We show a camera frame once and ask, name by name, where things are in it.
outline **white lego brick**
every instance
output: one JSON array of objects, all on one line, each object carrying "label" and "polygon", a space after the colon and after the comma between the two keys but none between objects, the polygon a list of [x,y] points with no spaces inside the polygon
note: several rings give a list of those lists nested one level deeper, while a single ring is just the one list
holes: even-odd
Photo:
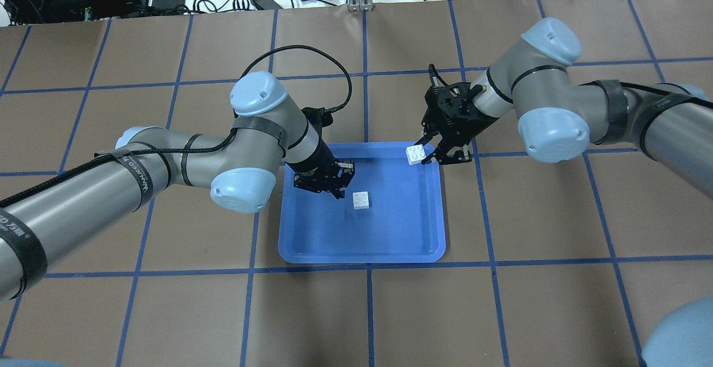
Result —
[{"label": "white lego brick", "polygon": [[354,201],[354,209],[369,208],[369,192],[354,192],[351,199]]},{"label": "white lego brick", "polygon": [[421,160],[426,158],[426,151],[423,146],[409,146],[406,148],[406,156],[408,157],[408,165],[420,164]]}]

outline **blue tape grid line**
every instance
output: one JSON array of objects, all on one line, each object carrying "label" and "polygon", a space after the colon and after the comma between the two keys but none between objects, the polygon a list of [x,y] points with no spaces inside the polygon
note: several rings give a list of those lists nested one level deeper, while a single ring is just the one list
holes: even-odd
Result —
[{"label": "blue tape grid line", "polygon": [[[550,260],[501,260],[496,266],[558,266],[558,265],[602,265],[603,263],[657,263],[670,261],[713,261],[713,255],[679,255],[679,256],[633,256],[633,257],[601,257],[601,258],[551,258]],[[188,269],[165,271],[140,271],[139,276],[198,276],[198,275],[240,275],[245,273],[307,273],[320,271],[367,271],[387,269],[430,269],[430,268],[486,268],[491,267],[490,261],[453,261],[444,263],[383,263],[382,265],[320,265],[295,267],[263,267],[263,268],[219,268],[219,269]],[[97,271],[97,272],[52,272],[45,278],[112,278],[133,276],[133,271]]]},{"label": "blue tape grid line", "polygon": [[7,84],[10,81],[10,77],[12,76],[13,70],[15,70],[15,66],[17,65],[17,60],[20,59],[20,53],[22,52],[22,49],[25,48],[25,43],[27,42],[27,37],[30,35],[30,29],[32,29],[32,26],[28,26],[27,30],[25,30],[25,35],[22,37],[22,41],[20,42],[20,47],[18,47],[17,52],[15,54],[15,58],[12,60],[12,65],[10,65],[10,70],[7,71],[7,76],[5,76],[5,81],[2,83],[2,87],[0,87],[0,96],[5,93],[5,88],[7,88]]},{"label": "blue tape grid line", "polygon": [[[636,19],[636,22],[639,26],[639,31],[641,32],[641,35],[644,38],[644,41],[646,42],[647,48],[649,49],[649,54],[651,55],[651,60],[654,63],[654,66],[656,67],[657,73],[659,74],[659,78],[661,78],[661,81],[663,82],[664,81],[663,75],[661,74],[661,70],[656,62],[654,53],[651,50],[649,41],[647,40],[646,35],[644,34],[644,28],[642,27],[641,22],[639,21],[639,16],[636,15],[636,11],[634,9],[634,6],[633,6],[631,0],[627,0],[627,1],[629,2],[629,6],[631,7],[631,10],[634,14],[634,19]],[[538,6],[540,7],[540,16],[542,16],[543,18],[547,17],[540,0],[537,0],[537,2],[538,2]],[[612,242],[611,235],[609,235],[609,227],[607,225],[606,216],[604,215],[604,207],[602,206],[601,199],[599,199],[599,191],[597,189],[597,182],[595,180],[594,173],[592,171],[592,166],[589,162],[588,151],[585,151],[584,154],[582,154],[582,157],[584,157],[587,174],[589,175],[590,183],[592,186],[592,192],[594,195],[595,202],[597,204],[597,210],[599,212],[599,219],[601,220],[602,228],[604,230],[604,237],[606,238],[607,246],[609,248],[609,258],[611,258],[611,263],[614,267],[614,275],[616,276],[617,285],[619,286],[619,295],[621,295],[621,298],[622,298],[622,304],[624,306],[624,313],[626,314],[627,323],[629,324],[629,331],[631,332],[631,336],[634,341],[634,349],[636,351],[636,356],[639,360],[639,365],[644,367],[645,366],[644,360],[641,357],[641,344],[639,343],[639,337],[636,332],[636,326],[634,325],[634,318],[632,317],[632,314],[631,314],[631,307],[629,307],[629,299],[627,298],[627,295],[626,295],[626,288],[624,288],[624,281],[621,276],[621,270],[619,270],[619,263],[617,261],[617,256],[616,256],[616,253],[614,252],[614,244]]]},{"label": "blue tape grid line", "polygon": [[[362,11],[362,90],[364,91],[364,142],[369,141],[369,38],[367,35],[367,11]],[[374,285],[372,284],[372,265],[366,265],[367,271],[367,347],[369,349],[369,367],[376,365],[374,352]]]},{"label": "blue tape grid line", "polygon": [[121,361],[124,356],[124,346],[126,344],[126,334],[129,329],[129,321],[131,320],[131,311],[133,309],[133,301],[136,297],[136,286],[138,286],[138,279],[141,271],[141,263],[143,262],[143,253],[146,248],[146,238],[148,238],[148,230],[151,227],[151,217],[153,215],[153,204],[155,199],[151,199],[148,204],[148,213],[146,214],[146,222],[143,226],[143,234],[141,235],[141,245],[138,248],[138,256],[136,256],[136,266],[133,273],[131,274],[133,279],[131,281],[131,290],[129,291],[129,299],[126,304],[126,312],[124,314],[124,324],[121,327],[121,336],[119,337],[119,347],[116,352],[116,363],[115,367],[121,365]]},{"label": "blue tape grid line", "polygon": [[[277,9],[272,17],[272,37],[270,38],[270,50],[275,49],[277,39]],[[270,65],[268,71],[272,73],[273,55],[270,55]],[[247,336],[250,333],[250,306],[252,306],[252,283],[255,278],[255,253],[257,252],[257,228],[260,224],[260,213],[255,214],[252,221],[252,243],[250,245],[250,264],[247,269],[247,288],[245,290],[245,314],[242,320],[242,342],[240,346],[240,367],[245,367],[247,360]]]},{"label": "blue tape grid line", "polygon": [[461,73],[461,82],[466,81],[466,67],[463,64],[463,51],[461,49],[461,36],[458,34],[458,23],[456,23],[456,12],[453,10],[453,1],[448,0],[448,11],[451,14],[451,24],[453,24],[453,36],[456,38],[456,51],[458,52],[458,71]]},{"label": "blue tape grid line", "polygon": [[367,323],[369,332],[369,367],[376,365],[376,356],[374,355],[374,284],[372,284],[372,269],[367,268]]},{"label": "blue tape grid line", "polygon": [[[682,63],[682,62],[713,62],[713,57],[699,57],[699,58],[671,58],[665,60],[657,59],[655,63]],[[585,66],[608,66],[608,65],[639,65],[639,64],[654,64],[653,60],[625,60],[625,61],[601,61],[601,62],[575,62],[574,67],[585,67]],[[469,71],[481,71],[486,70],[488,67],[465,67],[466,72]],[[461,68],[439,68],[438,72],[460,72]],[[350,73],[351,77],[363,77],[363,76],[389,76],[389,75],[425,75],[428,70],[385,70],[379,72],[355,72]],[[329,74],[329,75],[293,75],[293,76],[278,76],[278,80],[310,80],[310,79],[338,79],[344,77],[340,74]],[[188,85],[219,85],[221,83],[235,83],[235,79],[216,79],[216,80],[187,80],[184,82],[179,82],[179,86]],[[141,87],[162,87],[162,86],[173,86],[175,82],[159,82],[159,83],[139,83],[135,85],[110,85],[110,86],[92,86],[92,87],[58,87],[54,89],[29,89],[29,90],[6,90],[2,93],[5,95],[20,95],[20,94],[34,94],[34,93],[52,93],[52,92],[62,92],[62,91],[94,91],[94,90],[115,90],[115,89],[134,89]]]},{"label": "blue tape grid line", "polygon": [[111,19],[106,22],[106,27],[104,28],[104,37],[101,38],[101,44],[99,45],[99,51],[96,53],[96,59],[94,59],[94,65],[91,68],[91,73],[89,74],[89,81],[87,82],[87,87],[84,90],[84,96],[82,96],[82,102],[79,103],[79,110],[77,110],[77,117],[74,118],[74,126],[72,126],[72,133],[69,133],[69,140],[67,141],[67,147],[64,149],[64,156],[62,157],[62,162],[59,164],[59,172],[64,172],[64,166],[67,163],[67,157],[69,157],[69,149],[72,147],[72,141],[74,141],[74,135],[77,133],[77,126],[79,126],[79,120],[82,118],[82,111],[84,111],[84,105],[87,102],[87,97],[89,96],[89,88],[91,87],[92,81],[94,81],[94,75],[96,75],[96,68],[99,66],[99,60],[101,59],[101,53],[104,51],[104,45],[106,44],[106,38],[109,37],[109,28],[111,27]]},{"label": "blue tape grid line", "polygon": [[362,91],[364,91],[364,142],[369,141],[369,41],[367,38],[367,12],[362,11]]},{"label": "blue tape grid line", "polygon": [[183,73],[183,64],[185,62],[185,55],[188,52],[188,42],[191,38],[191,27],[193,27],[193,15],[188,16],[188,27],[185,31],[185,39],[183,40],[183,50],[180,53],[180,62],[178,63],[178,72],[176,73],[176,80],[173,82],[173,95],[171,96],[171,106],[168,108],[168,118],[166,118],[166,129],[171,127],[171,121],[173,121],[173,109],[176,106],[176,98],[178,98],[178,87],[180,86],[180,77]]},{"label": "blue tape grid line", "polygon": [[547,15],[545,15],[545,7],[542,6],[542,0],[535,1],[537,1],[537,8],[540,9],[540,17],[542,17],[542,19],[545,19]]},{"label": "blue tape grid line", "polygon": [[510,355],[507,352],[507,337],[505,334],[505,320],[502,318],[502,304],[500,299],[500,285],[497,283],[497,263],[495,249],[492,245],[492,233],[490,226],[490,217],[488,215],[488,202],[486,200],[486,192],[483,185],[483,174],[481,173],[481,157],[478,153],[478,144],[473,140],[474,161],[476,163],[476,181],[478,182],[478,194],[481,201],[481,209],[483,210],[483,223],[486,231],[486,243],[488,245],[488,260],[491,267],[492,278],[492,294],[495,297],[495,308],[497,316],[497,329],[500,332],[500,344],[502,348],[502,362],[505,367],[510,367]]},{"label": "blue tape grid line", "polygon": [[0,355],[5,354],[5,347],[7,347],[7,341],[10,339],[10,331],[12,330],[13,324],[15,324],[15,317],[17,316],[17,310],[20,308],[20,302],[22,301],[22,296],[15,299],[15,305],[12,306],[12,314],[10,314],[10,321],[7,323],[7,328],[5,328],[5,335],[2,337],[2,344],[0,344]]},{"label": "blue tape grid line", "polygon": [[599,197],[599,190],[594,177],[594,171],[592,170],[589,156],[587,154],[583,154],[583,157],[587,174],[589,175],[590,184],[592,185],[594,200],[597,204],[599,219],[601,220],[602,228],[604,230],[604,237],[606,238],[607,246],[609,248],[609,257],[611,258],[611,263],[614,267],[614,275],[616,275],[617,285],[619,286],[619,294],[621,294],[622,303],[624,304],[624,313],[626,314],[627,323],[629,323],[629,330],[631,331],[631,337],[634,341],[634,349],[636,350],[636,355],[639,358],[639,365],[644,367],[646,364],[644,363],[644,359],[641,357],[641,342],[639,342],[639,336],[636,332],[636,326],[634,325],[634,318],[631,314],[631,307],[629,306],[629,298],[626,294],[626,288],[624,288],[624,280],[622,278],[621,269],[619,269],[616,252],[614,251],[614,243],[612,242],[612,237],[609,234],[609,225],[607,224],[607,218],[604,215],[604,207],[602,206],[602,200]]},{"label": "blue tape grid line", "polygon": [[[456,12],[453,10],[453,1],[448,0],[448,10],[451,14],[451,23],[453,24],[453,36],[456,39],[456,50],[458,52],[458,64],[461,65],[461,80],[466,81],[466,70],[463,65],[463,51],[461,50],[461,38],[458,35],[458,23],[456,22]],[[473,140],[473,153],[476,164],[476,180],[478,181],[478,194],[481,200],[481,209],[483,211],[483,221],[486,231],[486,242],[488,243],[488,263],[491,267],[492,278],[492,294],[495,298],[495,309],[497,316],[497,330],[500,334],[500,345],[502,351],[502,363],[505,367],[510,367],[510,356],[507,353],[507,337],[505,333],[504,318],[502,318],[502,304],[500,301],[500,286],[497,283],[497,261],[495,251],[492,247],[492,235],[490,230],[490,220],[488,217],[488,205],[486,202],[485,190],[483,188],[483,176],[481,175],[481,161],[478,151],[478,144]]]},{"label": "blue tape grid line", "polygon": [[[542,7],[542,3],[540,0],[537,0],[538,2],[538,7],[540,9],[540,14],[541,16],[545,17],[544,9]],[[639,20],[639,17],[636,13],[636,10],[632,4],[631,0],[627,0],[629,3],[629,6],[631,7],[632,13],[634,14],[634,19],[637,21],[637,26],[639,27],[639,31],[642,33],[642,37],[644,39],[644,42],[647,46],[647,49],[649,50],[649,54],[651,56],[651,60],[631,60],[631,61],[612,61],[612,62],[577,62],[575,63],[575,66],[598,66],[598,65],[635,65],[635,64],[653,64],[656,67],[657,73],[659,74],[659,77],[663,81],[663,75],[662,72],[659,68],[659,63],[672,63],[672,62],[710,62],[713,61],[713,57],[699,57],[699,58],[677,58],[677,59],[668,59],[668,60],[658,60],[654,53],[653,50],[650,46],[650,43],[645,35],[644,29],[641,25],[641,22]],[[473,70],[485,70],[486,67],[464,67],[463,65],[463,55],[461,51],[461,43],[459,40],[458,36],[458,30],[457,30],[457,25],[456,25],[456,19],[455,19],[455,14],[453,11],[453,5],[451,1],[448,1],[448,6],[449,10],[451,13],[451,21],[453,22],[453,29],[454,29],[454,35],[456,37],[456,47],[458,50],[458,59],[459,59],[459,68],[444,68],[441,70],[442,72],[461,72],[461,77],[463,80],[465,80],[464,73],[466,71],[473,71]],[[169,114],[169,119],[167,121],[167,126],[170,124],[170,118],[173,112],[173,106],[175,105],[175,97],[176,97],[176,90],[180,85],[202,85],[202,84],[216,84],[216,83],[228,83],[228,82],[236,82],[236,80],[204,80],[204,81],[190,81],[190,82],[181,82],[180,81],[180,75],[183,69],[183,62],[185,61],[185,53],[186,49],[188,47],[188,40],[189,40],[189,33],[191,32],[191,24],[193,21],[193,16],[189,17],[189,24],[188,24],[188,29],[186,33],[186,38],[185,38],[185,43],[184,43],[184,48],[183,48],[183,53],[181,55],[181,61],[179,65],[179,70],[178,70],[178,76],[176,78],[175,82],[162,82],[162,83],[148,83],[148,84],[138,84],[138,85],[112,85],[112,86],[95,86],[92,87],[91,83],[92,80],[94,79],[94,74],[96,73],[96,68],[97,65],[99,64],[99,59],[100,55],[102,53],[102,50],[104,49],[105,41],[107,39],[107,36],[109,34],[109,27],[111,21],[107,22],[107,27],[105,29],[105,34],[104,37],[102,38],[102,43],[99,48],[99,53],[97,53],[97,58],[94,63],[94,67],[92,68],[92,73],[89,79],[89,83],[87,83],[87,87],[64,87],[64,88],[56,88],[56,89],[40,89],[40,90],[11,90],[11,91],[5,91],[5,88],[7,88],[8,81],[10,80],[11,74],[16,67],[16,63],[18,62],[18,59],[20,57],[21,51],[23,50],[23,47],[25,46],[27,37],[31,31],[31,27],[28,27],[28,29],[25,32],[25,36],[23,37],[23,40],[20,44],[20,47],[18,48],[18,52],[15,55],[15,58],[13,60],[13,63],[11,65],[10,70],[8,71],[8,75],[3,81],[3,86],[0,89],[0,95],[3,94],[24,94],[24,93],[41,93],[41,92],[57,92],[57,91],[82,91],[84,90],[84,98],[82,98],[82,103],[78,111],[78,116],[76,118],[74,128],[72,131],[72,135],[70,138],[70,141],[67,146],[67,150],[65,153],[65,157],[62,161],[61,165],[61,170],[64,168],[64,163],[66,162],[66,157],[69,153],[69,147],[71,146],[71,141],[74,138],[74,133],[76,132],[77,124],[79,123],[79,118],[81,117],[82,109],[84,108],[84,103],[86,102],[87,98],[87,93],[91,90],[113,90],[113,89],[121,89],[121,88],[136,88],[136,87],[160,87],[160,86],[174,86],[174,96],[173,100],[171,103],[171,109],[170,109],[170,114]],[[368,72],[367,68],[367,15],[366,12],[363,13],[362,15],[362,27],[363,27],[363,56],[364,56],[364,70],[362,73],[353,73],[351,74],[354,77],[364,77],[364,140],[368,141],[368,101],[367,101],[367,96],[368,96],[368,85],[367,85],[367,77],[368,76],[379,76],[379,75],[412,75],[412,74],[425,74],[428,73],[427,70],[403,70],[403,71],[383,71],[383,72]],[[275,47],[275,33],[277,29],[277,11],[275,11],[275,16],[273,20],[273,31],[272,31],[272,42],[271,42],[271,49]],[[272,57],[270,57],[270,70],[272,70]],[[307,79],[323,79],[323,78],[340,78],[342,75],[334,74],[334,75],[305,75],[305,76],[287,76],[287,77],[278,77],[280,80],[307,80]],[[476,154],[478,154],[477,151],[477,145],[475,142],[473,142],[474,149],[476,151]],[[492,249],[492,237],[491,237],[491,232],[490,232],[490,223],[489,223],[489,218],[488,218],[488,212],[487,212],[487,205],[485,202],[485,196],[484,196],[484,190],[483,190],[483,182],[482,182],[482,176],[480,172],[480,162],[479,158],[480,157],[489,157],[489,156],[525,156],[526,153],[523,151],[517,151],[517,152],[500,152],[500,153],[487,153],[487,154],[478,154],[476,156],[476,175],[478,176],[478,189],[479,193],[481,195],[481,204],[483,205],[483,213],[484,213],[484,222],[486,224],[486,239],[488,241],[488,246],[489,246],[489,260],[488,261],[472,261],[472,262],[454,262],[454,263],[433,263],[432,265],[333,265],[333,266],[301,266],[301,267],[286,267],[286,268],[255,268],[254,262],[255,262],[255,248],[256,248],[256,242],[257,242],[257,222],[258,222],[258,217],[256,216],[255,222],[254,222],[254,231],[253,231],[253,242],[252,242],[252,248],[251,248],[251,260],[250,260],[250,268],[227,268],[227,269],[213,269],[213,270],[187,270],[187,271],[141,271],[140,270],[140,263],[143,258],[143,251],[145,248],[145,240],[148,235],[148,227],[150,225],[150,217],[153,214],[153,201],[150,204],[149,207],[149,212],[147,215],[147,220],[145,224],[145,230],[143,233],[142,237],[142,242],[140,246],[140,252],[139,256],[137,259],[137,266],[135,271],[107,271],[107,272],[85,272],[85,273],[48,273],[47,278],[92,278],[92,277],[118,277],[118,276],[132,276],[133,282],[132,282],[132,289],[130,292],[130,299],[129,299],[129,304],[127,306],[127,314],[125,316],[125,321],[124,321],[124,326],[123,326],[123,332],[122,336],[120,339],[120,349],[117,354],[117,366],[120,365],[121,362],[121,357],[123,354],[123,346],[125,344],[125,335],[126,331],[128,329],[128,323],[130,321],[130,309],[133,305],[133,298],[135,296],[135,288],[136,284],[138,282],[138,278],[140,276],[193,276],[193,275],[214,275],[214,274],[233,274],[233,273],[246,273],[248,274],[248,294],[246,297],[246,309],[245,309],[245,325],[244,325],[244,333],[243,333],[243,343],[242,343],[242,351],[241,351],[241,360],[240,364],[244,365],[245,364],[245,352],[247,351],[247,332],[249,328],[249,318],[250,318],[250,299],[252,298],[252,278],[255,273],[300,273],[300,272],[314,272],[314,271],[367,271],[367,309],[368,309],[368,314],[369,314],[369,364],[374,365],[374,320],[373,320],[373,298],[372,298],[372,270],[374,269],[400,269],[400,268],[466,268],[466,267],[489,267],[492,269],[492,281],[494,282],[494,294],[496,296],[496,312],[497,312],[497,319],[499,320],[499,329],[501,330],[501,346],[504,349],[504,362],[506,365],[509,365],[509,356],[507,355],[507,344],[505,341],[505,327],[504,327],[504,322],[502,321],[502,310],[501,310],[501,305],[500,305],[500,295],[499,295],[499,288],[497,288],[497,275],[496,275],[496,267],[497,266],[542,266],[542,265],[588,265],[589,263],[612,263],[614,266],[614,272],[616,273],[617,276],[617,283],[619,284],[619,290],[621,291],[622,295],[622,300],[624,301],[624,310],[626,311],[627,314],[627,322],[629,323],[629,328],[632,330],[632,337],[634,338],[634,345],[637,349],[637,355],[639,355],[639,362],[642,363],[642,360],[640,359],[640,343],[638,341],[637,333],[635,330],[635,326],[633,323],[632,319],[632,314],[631,314],[631,308],[629,308],[629,304],[626,298],[626,291],[624,290],[624,284],[621,278],[621,272],[619,271],[618,264],[619,263],[632,263],[632,262],[657,262],[657,261],[693,261],[693,260],[713,260],[713,255],[683,255],[683,256],[638,256],[638,257],[617,257],[616,254],[614,253],[613,249],[613,244],[611,242],[611,236],[609,235],[608,232],[608,227],[606,225],[606,218],[604,215],[604,210],[601,205],[601,201],[598,196],[598,190],[596,188],[596,182],[595,178],[593,175],[593,172],[591,170],[591,166],[588,160],[587,154],[600,154],[600,153],[621,153],[621,152],[635,152],[635,149],[592,149],[586,151],[584,157],[585,157],[585,164],[588,167],[588,174],[590,174],[590,182],[591,185],[593,186],[593,193],[595,195],[595,201],[598,205],[598,210],[599,210],[599,215],[603,223],[604,227],[604,234],[607,237],[607,242],[609,246],[609,252],[611,253],[610,258],[573,258],[572,260],[512,260],[512,261],[496,261],[495,260],[495,255],[494,255],[494,250]],[[8,176],[41,176],[41,175],[55,175],[58,172],[3,172],[0,173],[0,177],[8,177]],[[13,307],[13,312],[11,314],[11,319],[8,322],[8,326],[5,330],[5,334],[3,336],[3,341],[2,344],[0,345],[0,354],[3,353],[5,350],[5,347],[7,346],[7,341],[9,338],[9,335],[11,333],[11,328],[13,325],[13,322],[15,320],[15,316],[18,311],[18,307],[20,306],[20,299],[17,299],[15,302],[15,305]]]},{"label": "blue tape grid line", "polygon": [[[17,65],[17,60],[20,59],[20,54],[22,52],[22,49],[25,48],[25,43],[27,42],[27,37],[30,35],[30,29],[32,26],[28,26],[27,29],[25,30],[25,35],[22,37],[22,41],[20,42],[20,47],[18,47],[17,52],[15,54],[15,58],[12,60],[12,65],[10,65],[10,69],[7,72],[7,76],[5,76],[5,80],[3,81],[2,87],[0,87],[0,97],[2,97],[5,88],[7,87],[7,83],[10,81],[10,77],[12,76],[13,70],[15,70],[15,66]],[[18,176],[14,172],[7,172],[6,174],[0,174],[0,176],[5,176],[5,177],[11,177],[11,176]],[[7,322],[7,326],[5,327],[5,332],[2,337],[2,342],[0,342],[0,355],[5,354],[5,347],[7,347],[7,341],[10,339],[10,331],[12,331],[12,326],[15,324],[15,317],[17,316],[17,310],[20,307],[20,301],[22,301],[22,296],[18,297],[15,299],[15,304],[12,306],[12,313],[10,314],[10,319]]]},{"label": "blue tape grid line", "polygon": [[[178,83],[180,82],[181,73],[183,73],[183,65],[185,62],[186,51],[188,50],[188,42],[191,38],[191,27],[193,26],[193,15],[188,17],[188,26],[186,27],[185,39],[183,40],[183,50],[181,50],[181,58],[178,64],[178,72],[176,73],[176,80],[173,87],[173,96],[171,98],[171,106],[168,111],[168,116],[166,118],[166,129],[171,125],[171,120],[173,118],[173,108],[175,106],[176,97],[178,96]],[[146,248],[146,239],[148,238],[148,231],[151,226],[151,217],[153,216],[153,205],[155,204],[155,199],[151,199],[148,206],[148,213],[146,215],[146,222],[143,228],[143,235],[141,237],[141,245],[139,246],[138,256],[136,257],[136,266],[134,268],[133,279],[131,281],[131,290],[129,292],[129,299],[126,306],[126,314],[124,316],[124,324],[121,329],[121,337],[119,339],[119,347],[116,352],[116,364],[115,367],[121,366],[121,361],[124,354],[124,346],[126,344],[126,335],[128,333],[129,322],[131,320],[131,311],[133,308],[133,301],[136,296],[136,287],[138,285],[138,279],[141,271],[141,263],[143,262],[143,253]]]},{"label": "blue tape grid line", "polygon": [[646,36],[646,32],[644,31],[644,25],[641,24],[641,19],[639,19],[639,14],[636,12],[636,8],[634,7],[634,2],[632,0],[626,0],[629,3],[629,9],[631,9],[631,14],[634,15],[634,20],[636,20],[636,25],[639,27],[639,32],[641,33],[641,38],[644,39],[644,44],[646,45],[646,49],[649,50],[649,55],[651,56],[651,60],[654,63],[654,67],[656,68],[656,73],[659,75],[659,79],[661,82],[665,82],[666,80],[664,79],[664,74],[661,72],[661,67],[659,66],[659,61],[656,59],[656,55],[654,55],[654,50],[651,47],[651,43],[649,43],[649,37]]},{"label": "blue tape grid line", "polygon": [[257,227],[260,214],[255,214],[252,223],[252,245],[250,246],[250,267],[247,269],[247,291],[245,291],[245,316],[242,322],[242,345],[240,348],[240,367],[245,367],[247,358],[247,334],[250,333],[250,306],[252,305],[252,283],[255,278],[255,253],[257,252]]},{"label": "blue tape grid line", "polygon": [[[270,51],[275,49],[275,39],[277,39],[277,9],[272,15],[272,38],[270,39]],[[267,72],[272,73],[275,54],[270,54],[270,63],[267,65]]]}]

